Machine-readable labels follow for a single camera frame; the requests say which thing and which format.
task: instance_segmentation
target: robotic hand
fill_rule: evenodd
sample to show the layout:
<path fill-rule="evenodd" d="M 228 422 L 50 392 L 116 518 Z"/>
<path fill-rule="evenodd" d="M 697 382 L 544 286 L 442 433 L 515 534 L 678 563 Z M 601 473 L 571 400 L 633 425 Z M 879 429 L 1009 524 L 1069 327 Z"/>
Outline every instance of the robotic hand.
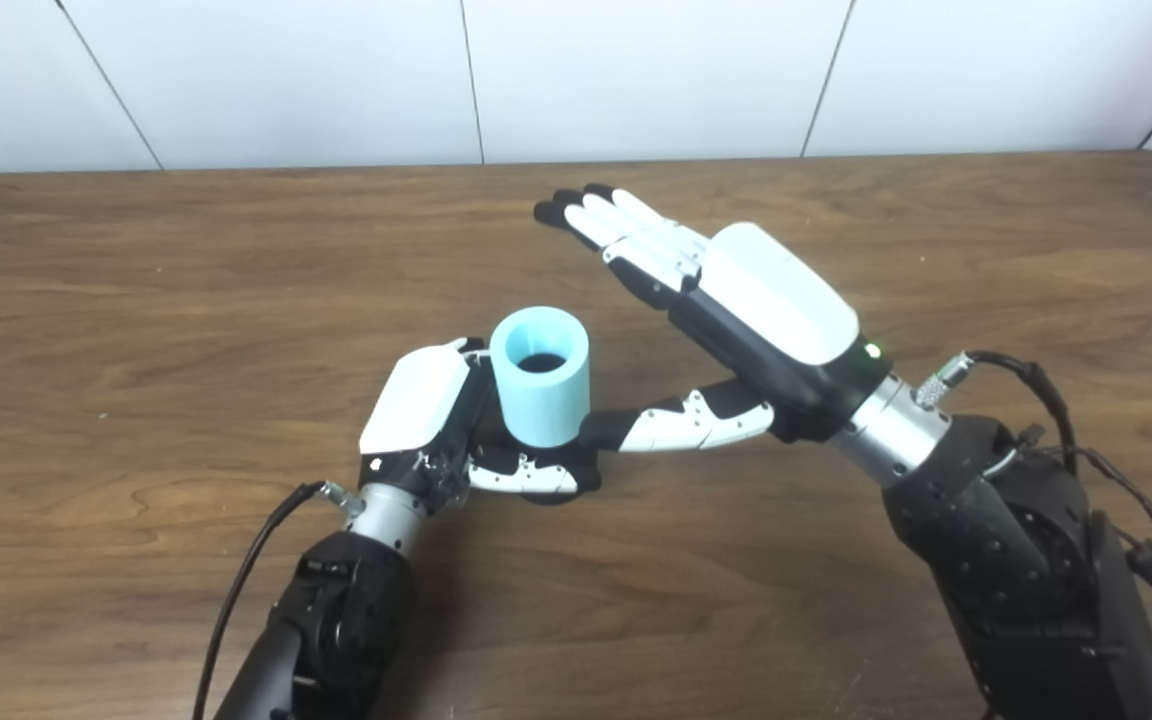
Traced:
<path fill-rule="evenodd" d="M 1152 720 L 1152 629 L 1134 583 L 1135 571 L 1152 585 L 1152 541 L 1089 509 L 1076 455 L 1151 518 L 1152 503 L 1074 446 L 1064 401 L 1037 364 L 967 353 L 915 388 L 833 288 L 753 223 L 705 238 L 602 184 L 558 191 L 535 217 L 598 251 L 628 291 L 735 373 L 685 400 L 590 414 L 582 442 L 682 450 L 761 432 L 828 442 L 878 483 L 896 537 L 931 568 L 987 717 Z M 1041 429 L 1014 435 L 938 409 L 977 363 L 1010 369 L 1043 401 L 1063 464 L 1033 450 Z"/>
<path fill-rule="evenodd" d="M 358 439 L 358 495 L 334 483 L 301 486 L 270 516 L 221 609 L 204 664 L 195 720 L 243 579 L 271 530 L 309 497 L 346 515 L 344 529 L 297 562 L 215 720 L 361 720 L 378 696 L 415 606 L 410 555 L 420 525 L 460 507 L 470 488 L 539 503 L 599 487 L 594 452 L 535 455 L 511 442 L 483 341 L 422 347 L 394 365 Z"/>

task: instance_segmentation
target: cylindrical cup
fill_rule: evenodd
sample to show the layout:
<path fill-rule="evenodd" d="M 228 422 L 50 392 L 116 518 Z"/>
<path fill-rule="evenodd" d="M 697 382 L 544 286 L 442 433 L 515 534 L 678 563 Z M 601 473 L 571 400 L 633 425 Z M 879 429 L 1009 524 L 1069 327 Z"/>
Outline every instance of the cylindrical cup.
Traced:
<path fill-rule="evenodd" d="M 566 445 L 589 415 L 589 334 L 558 306 L 524 306 L 492 333 L 492 370 L 509 434 L 531 447 Z"/>

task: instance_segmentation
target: cup opening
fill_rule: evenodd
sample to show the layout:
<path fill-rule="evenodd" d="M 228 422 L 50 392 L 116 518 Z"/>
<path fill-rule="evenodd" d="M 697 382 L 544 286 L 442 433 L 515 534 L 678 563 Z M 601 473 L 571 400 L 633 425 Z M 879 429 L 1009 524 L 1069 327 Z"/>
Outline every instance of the cup opening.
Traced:
<path fill-rule="evenodd" d="M 521 324 L 503 341 L 503 356 L 525 373 L 552 373 L 573 355 L 573 339 L 552 325 Z"/>

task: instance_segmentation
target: wooden table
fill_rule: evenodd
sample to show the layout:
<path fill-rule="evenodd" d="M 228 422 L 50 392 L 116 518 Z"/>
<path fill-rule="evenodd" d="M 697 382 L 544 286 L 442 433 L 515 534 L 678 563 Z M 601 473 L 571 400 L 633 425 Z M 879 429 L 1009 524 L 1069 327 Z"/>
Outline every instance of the wooden table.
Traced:
<path fill-rule="evenodd" d="M 238 556 L 288 488 L 349 482 L 393 361 L 566 306 L 594 406 L 726 376 L 579 243 L 563 185 L 713 233 L 755 220 L 918 381 L 1043 359 L 1079 438 L 1152 493 L 1152 154 L 0 176 L 0 719 L 187 717 Z M 1041 418 L 982 372 L 954 410 Z M 429 523 L 378 720 L 975 720 L 927 570 L 827 447 L 607 456 L 556 509 Z M 1094 503 L 1144 532 L 1132 501 Z M 219 700 L 326 507 L 275 533 Z"/>

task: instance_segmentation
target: silver connector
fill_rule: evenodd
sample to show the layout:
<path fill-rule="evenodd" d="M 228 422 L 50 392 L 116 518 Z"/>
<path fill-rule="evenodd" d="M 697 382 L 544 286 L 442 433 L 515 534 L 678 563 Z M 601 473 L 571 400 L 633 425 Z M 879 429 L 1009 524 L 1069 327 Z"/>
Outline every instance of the silver connector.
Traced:
<path fill-rule="evenodd" d="M 362 511 L 366 510 L 367 503 L 362 501 L 347 488 L 338 486 L 338 484 L 332 480 L 324 480 L 323 487 L 319 488 L 319 497 L 323 500 L 331 502 L 339 507 L 343 511 L 347 518 L 356 518 Z"/>
<path fill-rule="evenodd" d="M 429 517 L 429 508 L 412 493 L 382 483 L 365 484 L 361 494 L 366 509 L 348 521 L 347 532 L 387 544 L 407 558 L 420 524 Z"/>
<path fill-rule="evenodd" d="M 914 389 L 896 376 L 882 379 L 829 442 L 890 487 L 923 465 L 950 429 L 948 415 L 914 403 Z"/>
<path fill-rule="evenodd" d="M 915 389 L 914 404 L 923 410 L 935 410 L 945 396 L 950 395 L 952 389 L 968 379 L 972 373 L 972 365 L 975 359 L 970 359 L 967 353 L 958 353 Z"/>

